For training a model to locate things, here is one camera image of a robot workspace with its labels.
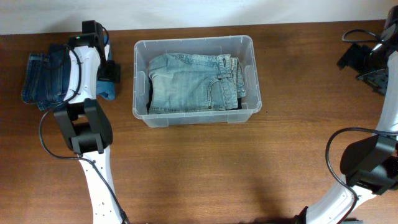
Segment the dark blue jeans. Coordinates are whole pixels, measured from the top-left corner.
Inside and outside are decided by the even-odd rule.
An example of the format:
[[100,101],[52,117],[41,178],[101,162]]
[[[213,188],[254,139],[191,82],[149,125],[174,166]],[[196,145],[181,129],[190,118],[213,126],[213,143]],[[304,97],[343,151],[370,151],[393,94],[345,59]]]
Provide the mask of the dark blue jeans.
[[100,96],[113,100],[112,82],[98,81],[100,53],[109,44],[99,34],[73,36],[67,44],[53,44],[47,54],[29,55],[21,98],[39,110],[92,105]]

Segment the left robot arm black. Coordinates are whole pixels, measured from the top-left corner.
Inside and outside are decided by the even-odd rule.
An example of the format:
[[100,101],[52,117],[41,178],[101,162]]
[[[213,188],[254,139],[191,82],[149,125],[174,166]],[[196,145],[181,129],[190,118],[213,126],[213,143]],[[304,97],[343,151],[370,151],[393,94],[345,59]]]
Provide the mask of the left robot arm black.
[[116,198],[111,174],[111,123],[96,99],[98,81],[120,81],[120,66],[109,58],[108,38],[99,22],[84,21],[82,33],[69,39],[68,91],[53,111],[66,145],[85,174],[94,224],[128,222]]

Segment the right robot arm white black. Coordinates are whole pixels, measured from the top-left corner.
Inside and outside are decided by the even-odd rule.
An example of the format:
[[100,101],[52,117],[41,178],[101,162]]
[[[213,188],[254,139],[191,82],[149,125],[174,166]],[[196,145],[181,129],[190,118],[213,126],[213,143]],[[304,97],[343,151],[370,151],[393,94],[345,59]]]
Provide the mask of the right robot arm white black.
[[325,160],[336,183],[319,201],[294,216],[292,223],[347,223],[348,215],[362,203],[397,190],[397,7],[389,10],[382,34],[372,34],[371,40],[351,40],[349,34],[341,38],[351,46],[337,66],[352,68],[356,79],[384,95],[382,113],[376,129],[356,128],[370,137],[347,146],[340,160],[340,176],[331,166],[330,146],[337,135],[350,129],[331,135]]

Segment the clear plastic storage bin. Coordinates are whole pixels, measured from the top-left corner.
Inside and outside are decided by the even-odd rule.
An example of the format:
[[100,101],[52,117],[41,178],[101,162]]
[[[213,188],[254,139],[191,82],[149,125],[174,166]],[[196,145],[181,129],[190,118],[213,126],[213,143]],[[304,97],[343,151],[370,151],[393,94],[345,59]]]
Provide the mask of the clear plastic storage bin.
[[[149,62],[165,53],[200,55],[230,54],[241,63],[246,96],[240,110],[206,111],[195,113],[149,114],[150,96]],[[199,123],[243,123],[262,108],[261,91],[257,75],[254,43],[248,35],[202,37],[191,39],[140,40],[134,46],[134,84],[132,113],[151,128]]]

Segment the light blue jeans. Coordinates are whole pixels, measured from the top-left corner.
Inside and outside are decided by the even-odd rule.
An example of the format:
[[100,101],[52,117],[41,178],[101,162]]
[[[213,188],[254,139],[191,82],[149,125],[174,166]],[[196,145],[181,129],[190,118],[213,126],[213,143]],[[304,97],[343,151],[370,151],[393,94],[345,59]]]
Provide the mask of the light blue jeans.
[[230,54],[167,53],[149,63],[149,114],[226,111],[246,96],[239,59]]

